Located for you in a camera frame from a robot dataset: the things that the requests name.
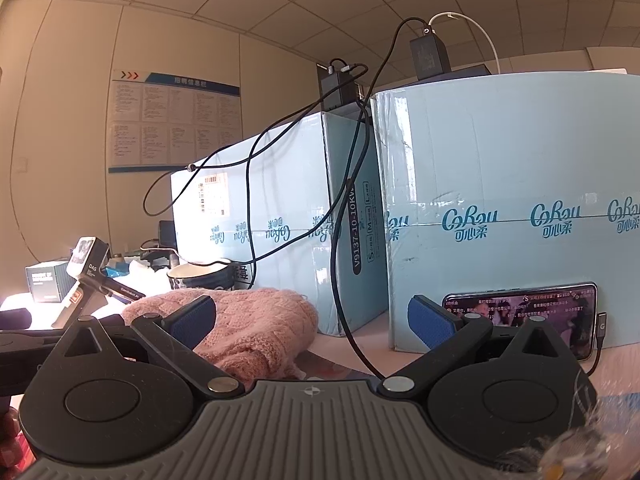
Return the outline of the black power adapter right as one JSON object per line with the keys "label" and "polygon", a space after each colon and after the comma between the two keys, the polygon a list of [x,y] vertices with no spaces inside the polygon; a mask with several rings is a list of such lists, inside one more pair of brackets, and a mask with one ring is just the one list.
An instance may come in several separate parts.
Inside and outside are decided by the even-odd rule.
{"label": "black power adapter right", "polygon": [[417,80],[431,79],[451,72],[447,49],[431,27],[409,42]]}

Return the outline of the wall information poster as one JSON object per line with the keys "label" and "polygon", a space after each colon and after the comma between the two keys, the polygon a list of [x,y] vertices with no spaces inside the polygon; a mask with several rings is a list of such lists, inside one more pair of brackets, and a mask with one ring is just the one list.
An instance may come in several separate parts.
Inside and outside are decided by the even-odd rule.
{"label": "wall information poster", "polygon": [[179,169],[242,139],[241,91],[202,78],[113,70],[110,174]]}

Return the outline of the blue white ceramic bowl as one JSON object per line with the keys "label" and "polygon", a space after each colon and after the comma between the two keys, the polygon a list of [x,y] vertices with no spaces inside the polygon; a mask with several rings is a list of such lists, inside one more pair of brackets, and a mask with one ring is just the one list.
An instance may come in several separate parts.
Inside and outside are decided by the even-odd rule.
{"label": "blue white ceramic bowl", "polygon": [[183,263],[167,272],[172,289],[206,288],[211,290],[234,289],[234,265],[229,260],[212,264]]}

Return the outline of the black power adapter left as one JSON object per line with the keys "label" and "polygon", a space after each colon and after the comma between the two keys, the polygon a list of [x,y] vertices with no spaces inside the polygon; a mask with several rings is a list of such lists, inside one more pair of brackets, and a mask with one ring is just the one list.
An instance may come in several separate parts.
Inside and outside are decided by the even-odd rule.
{"label": "black power adapter left", "polygon": [[359,64],[348,64],[342,58],[332,58],[327,66],[318,65],[320,107],[324,112],[355,103],[359,99],[356,71]]}

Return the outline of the small grey box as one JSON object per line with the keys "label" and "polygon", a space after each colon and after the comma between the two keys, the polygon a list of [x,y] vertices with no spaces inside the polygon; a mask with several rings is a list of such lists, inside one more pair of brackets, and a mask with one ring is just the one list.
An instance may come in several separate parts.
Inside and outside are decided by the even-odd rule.
{"label": "small grey box", "polygon": [[35,302],[61,302],[75,280],[66,272],[67,261],[46,261],[26,266],[25,275],[29,292]]}

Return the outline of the spare handheld gripper device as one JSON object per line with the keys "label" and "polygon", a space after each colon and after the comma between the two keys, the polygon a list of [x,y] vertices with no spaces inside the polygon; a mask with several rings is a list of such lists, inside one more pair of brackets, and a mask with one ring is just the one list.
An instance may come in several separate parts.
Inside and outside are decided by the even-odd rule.
{"label": "spare handheld gripper device", "polygon": [[78,240],[66,266],[67,274],[76,280],[76,284],[62,301],[62,310],[52,328],[66,330],[78,318],[93,316],[108,305],[108,297],[115,297],[125,304],[144,298],[142,292],[120,284],[103,272],[109,251],[108,245],[95,236]]}

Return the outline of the smartphone playing video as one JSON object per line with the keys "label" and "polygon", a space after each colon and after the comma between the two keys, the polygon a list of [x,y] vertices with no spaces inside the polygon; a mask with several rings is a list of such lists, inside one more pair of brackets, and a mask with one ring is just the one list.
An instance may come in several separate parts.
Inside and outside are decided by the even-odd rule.
{"label": "smartphone playing video", "polygon": [[449,294],[442,306],[459,318],[475,312],[500,327],[520,327],[531,316],[545,318],[578,361],[590,356],[597,314],[598,288],[579,283],[537,288]]}

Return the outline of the pink knitted sweater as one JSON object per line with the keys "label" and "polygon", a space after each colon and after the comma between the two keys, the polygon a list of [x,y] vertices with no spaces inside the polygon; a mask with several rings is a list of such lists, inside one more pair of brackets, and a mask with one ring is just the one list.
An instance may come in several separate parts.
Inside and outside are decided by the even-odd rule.
{"label": "pink knitted sweater", "polygon": [[201,296],[213,299],[216,322],[195,347],[199,356],[247,387],[257,379],[306,377],[295,360],[314,341],[319,318],[314,306],[292,290],[176,289],[133,302],[122,317],[131,323],[145,313],[166,316]]}

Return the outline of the black power adapter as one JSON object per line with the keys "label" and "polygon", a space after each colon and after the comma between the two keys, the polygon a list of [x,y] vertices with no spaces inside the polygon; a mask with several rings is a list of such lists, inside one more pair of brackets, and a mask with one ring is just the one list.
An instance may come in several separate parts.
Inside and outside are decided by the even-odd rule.
{"label": "black power adapter", "polygon": [[359,64],[348,64],[342,58],[332,58],[327,66],[318,65],[320,107],[324,112],[355,103],[359,99],[356,71]]}
{"label": "black power adapter", "polygon": [[431,27],[409,42],[417,80],[431,79],[451,72],[447,49]]}

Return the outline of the large light blue carton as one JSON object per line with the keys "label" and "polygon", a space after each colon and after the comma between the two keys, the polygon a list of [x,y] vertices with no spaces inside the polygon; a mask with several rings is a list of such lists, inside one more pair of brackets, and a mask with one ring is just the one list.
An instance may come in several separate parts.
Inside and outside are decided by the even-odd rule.
{"label": "large light blue carton", "polygon": [[639,79],[608,72],[412,84],[372,101],[387,221],[390,345],[422,352],[412,297],[591,283],[606,343],[639,339]]}

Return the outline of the left light blue carton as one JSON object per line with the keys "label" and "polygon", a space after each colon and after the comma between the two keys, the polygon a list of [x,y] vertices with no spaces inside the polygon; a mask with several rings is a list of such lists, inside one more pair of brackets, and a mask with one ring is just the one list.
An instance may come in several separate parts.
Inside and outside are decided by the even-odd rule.
{"label": "left light blue carton", "polygon": [[170,178],[178,253],[242,287],[291,289],[341,336],[388,308],[384,208],[367,119],[319,112]]}

